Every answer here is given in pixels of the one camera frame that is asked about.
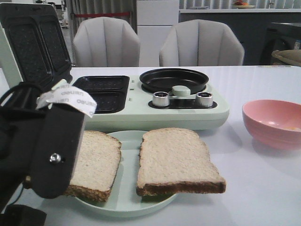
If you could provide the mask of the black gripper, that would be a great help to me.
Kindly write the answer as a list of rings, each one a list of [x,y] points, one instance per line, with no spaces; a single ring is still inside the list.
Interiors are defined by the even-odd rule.
[[[31,177],[34,192],[42,198],[62,195],[76,164],[85,115],[66,104],[36,110],[44,92],[33,82],[20,82],[0,99],[0,208]]]

